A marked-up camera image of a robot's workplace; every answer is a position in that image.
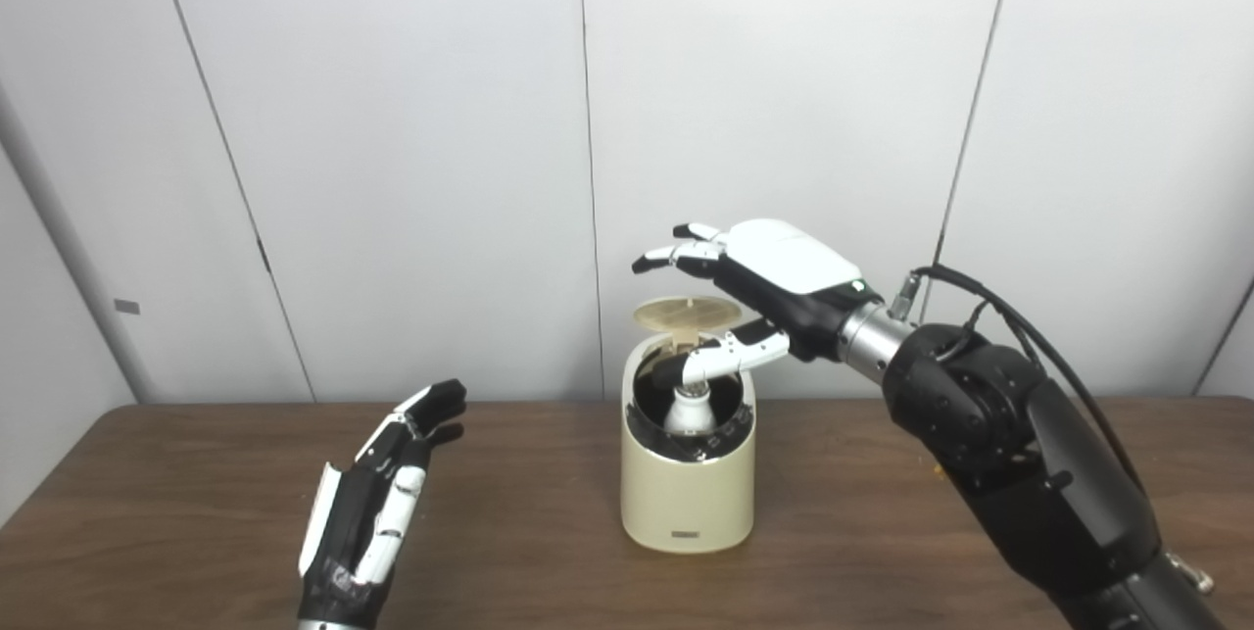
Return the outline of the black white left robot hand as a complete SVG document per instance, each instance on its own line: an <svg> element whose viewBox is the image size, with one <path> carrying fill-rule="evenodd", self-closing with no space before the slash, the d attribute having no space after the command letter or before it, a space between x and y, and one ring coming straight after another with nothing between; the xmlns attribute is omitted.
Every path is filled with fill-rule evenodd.
<svg viewBox="0 0 1254 630"><path fill-rule="evenodd" d="M297 627L377 626L433 451L464 434L465 410L456 376L434 383L394 407L349 468L324 466L297 558Z"/></svg>

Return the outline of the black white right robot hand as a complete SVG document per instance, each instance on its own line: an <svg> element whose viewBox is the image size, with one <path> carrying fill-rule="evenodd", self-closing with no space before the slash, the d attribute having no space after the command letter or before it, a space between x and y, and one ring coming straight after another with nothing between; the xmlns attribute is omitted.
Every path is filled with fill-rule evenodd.
<svg viewBox="0 0 1254 630"><path fill-rule="evenodd" d="M757 312L757 320L655 363L652 382L657 387L691 387L788 355L798 361L836 361L851 315L884 302L855 264L782 220L745 220L729 231L681 223L673 236L676 245L637 259L633 274L672 266L711 281Z"/></svg>

